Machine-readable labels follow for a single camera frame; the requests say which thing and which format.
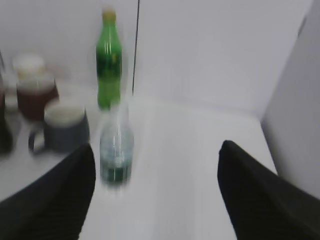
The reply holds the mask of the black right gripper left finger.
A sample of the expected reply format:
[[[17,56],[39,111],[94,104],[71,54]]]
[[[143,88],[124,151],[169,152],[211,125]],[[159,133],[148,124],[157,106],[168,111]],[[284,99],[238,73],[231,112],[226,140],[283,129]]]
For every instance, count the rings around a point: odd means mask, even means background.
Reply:
[[[96,183],[86,143],[46,174],[0,202],[2,240],[77,240]]]

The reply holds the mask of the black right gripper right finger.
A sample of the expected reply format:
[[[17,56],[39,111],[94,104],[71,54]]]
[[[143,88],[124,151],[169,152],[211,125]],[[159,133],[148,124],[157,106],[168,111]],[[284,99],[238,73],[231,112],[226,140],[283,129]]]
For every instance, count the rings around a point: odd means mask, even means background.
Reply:
[[[231,140],[219,151],[218,186],[238,240],[318,240],[320,201]]]

